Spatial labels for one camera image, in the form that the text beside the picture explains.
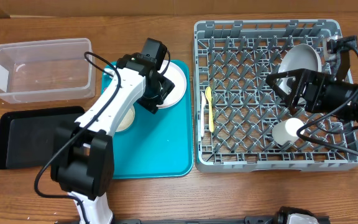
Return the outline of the grey bowl of rice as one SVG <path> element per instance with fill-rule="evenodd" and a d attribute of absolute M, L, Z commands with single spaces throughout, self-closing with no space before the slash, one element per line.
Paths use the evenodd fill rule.
<path fill-rule="evenodd" d="M 116 131 L 122 132 L 127 130 L 134 122 L 134 119 L 135 119 L 135 108 L 134 106 L 131 106 L 130 109 L 127 111 L 126 115 L 124 116 L 124 118 L 122 119 L 121 123 L 117 127 Z"/>

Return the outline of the large white round plate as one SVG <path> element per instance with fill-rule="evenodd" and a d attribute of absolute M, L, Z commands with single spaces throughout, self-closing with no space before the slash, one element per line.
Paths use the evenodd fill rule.
<path fill-rule="evenodd" d="M 171 60 L 164 77 L 173 84 L 173 90 L 164 99 L 159 109 L 169 108 L 177 104 L 185 95 L 188 85 L 188 67 L 180 60 Z"/>

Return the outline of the grey round plate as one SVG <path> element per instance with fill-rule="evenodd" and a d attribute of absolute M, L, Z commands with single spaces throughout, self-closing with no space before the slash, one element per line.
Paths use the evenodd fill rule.
<path fill-rule="evenodd" d="M 322 71 L 321 58 L 312 46 L 299 44 L 294 46 L 282 59 L 278 73 L 306 68 L 317 72 Z"/>

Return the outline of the yellow plastic spoon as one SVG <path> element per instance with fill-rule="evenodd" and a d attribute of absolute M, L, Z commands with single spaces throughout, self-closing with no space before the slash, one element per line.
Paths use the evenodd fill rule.
<path fill-rule="evenodd" d="M 213 100 L 213 96 L 212 96 L 212 90 L 211 87 L 208 86 L 205 89 L 205 97 L 207 99 L 208 102 L 208 126 L 209 126 L 209 131 L 211 133 L 214 132 L 214 119 L 213 119 L 213 106 L 212 106 L 212 100 Z"/>

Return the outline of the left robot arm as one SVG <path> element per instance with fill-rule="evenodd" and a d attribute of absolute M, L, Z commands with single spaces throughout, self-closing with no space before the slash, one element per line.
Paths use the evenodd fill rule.
<path fill-rule="evenodd" d="M 174 89 L 163 61 L 170 53 L 142 51 L 119 58 L 111 82 L 96 103 L 73 123 L 58 127 L 47 162 L 52 180 L 75 202 L 81 223 L 112 223 L 106 191 L 114 173 L 112 139 L 134 103 L 156 113 Z"/>

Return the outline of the pale pink plastic fork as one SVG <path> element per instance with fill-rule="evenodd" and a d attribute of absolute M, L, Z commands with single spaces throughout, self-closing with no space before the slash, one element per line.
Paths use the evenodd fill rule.
<path fill-rule="evenodd" d="M 201 92 L 201 115 L 200 115 L 200 130 L 201 130 L 201 137 L 204 138 L 204 108 L 206 106 L 206 97 L 204 92 Z"/>

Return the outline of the white ceramic mug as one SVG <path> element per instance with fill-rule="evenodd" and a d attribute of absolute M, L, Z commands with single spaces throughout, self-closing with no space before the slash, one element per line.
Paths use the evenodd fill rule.
<path fill-rule="evenodd" d="M 284 145 L 286 142 L 295 143 L 299 137 L 296 132 L 304 125 L 298 118 L 289 118 L 276 124 L 272 129 L 273 140 Z"/>

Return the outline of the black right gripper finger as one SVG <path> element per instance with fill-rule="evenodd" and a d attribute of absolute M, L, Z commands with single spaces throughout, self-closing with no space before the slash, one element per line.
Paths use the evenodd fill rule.
<path fill-rule="evenodd" d="M 290 114 L 296 114 L 299 110 L 302 110 L 305 106 L 305 101 L 299 101 L 296 105 L 290 103 L 288 106 Z"/>
<path fill-rule="evenodd" d="M 300 96 L 296 98 L 296 96 L 291 95 L 292 92 L 295 92 L 297 88 L 297 81 L 301 80 L 301 76 L 305 70 L 305 68 L 299 68 L 286 72 L 272 73 L 267 75 L 265 82 L 282 100 L 285 106 L 294 108 L 298 105 L 304 105 L 306 103 L 304 98 Z"/>

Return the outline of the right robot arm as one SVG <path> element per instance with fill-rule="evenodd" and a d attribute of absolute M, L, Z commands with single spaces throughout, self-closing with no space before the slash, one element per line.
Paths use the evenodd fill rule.
<path fill-rule="evenodd" d="M 301 68 L 269 75 L 266 82 L 288 108 L 293 109 L 297 106 L 298 100 L 303 98 L 306 101 L 305 110 L 307 112 L 325 114 L 298 129 L 296 134 L 299 138 L 358 156 L 358 151 L 320 141 L 301 133 L 302 130 L 317 125 L 320 121 L 331 116 L 358 123 L 358 84 L 342 81 L 341 77 L 341 73 L 332 76 Z M 351 131 L 357 129 L 358 126 L 351 128 Z"/>

